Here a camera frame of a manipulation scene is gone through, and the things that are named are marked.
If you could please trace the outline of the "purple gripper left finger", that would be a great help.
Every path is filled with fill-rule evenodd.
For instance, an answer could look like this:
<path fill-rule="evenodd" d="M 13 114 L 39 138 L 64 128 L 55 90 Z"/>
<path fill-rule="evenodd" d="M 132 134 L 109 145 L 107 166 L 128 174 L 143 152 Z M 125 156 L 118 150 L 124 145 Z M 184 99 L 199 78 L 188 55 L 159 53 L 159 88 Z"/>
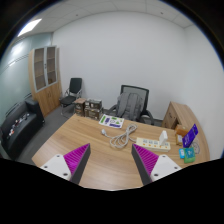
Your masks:
<path fill-rule="evenodd" d="M 42 165 L 41 169 L 78 184 L 81 180 L 90 153 L 90 144 L 86 144 L 65 155 L 56 154 Z"/>

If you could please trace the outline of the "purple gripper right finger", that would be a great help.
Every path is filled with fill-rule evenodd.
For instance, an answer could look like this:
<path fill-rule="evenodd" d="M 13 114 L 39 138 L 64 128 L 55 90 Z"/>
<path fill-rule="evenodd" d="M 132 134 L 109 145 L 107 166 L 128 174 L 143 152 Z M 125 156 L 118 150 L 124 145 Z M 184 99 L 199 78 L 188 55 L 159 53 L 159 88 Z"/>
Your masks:
<path fill-rule="evenodd" d="M 150 184 L 181 170 L 181 167 L 167 155 L 157 155 L 137 144 L 132 145 L 131 153 L 143 185 Z"/>

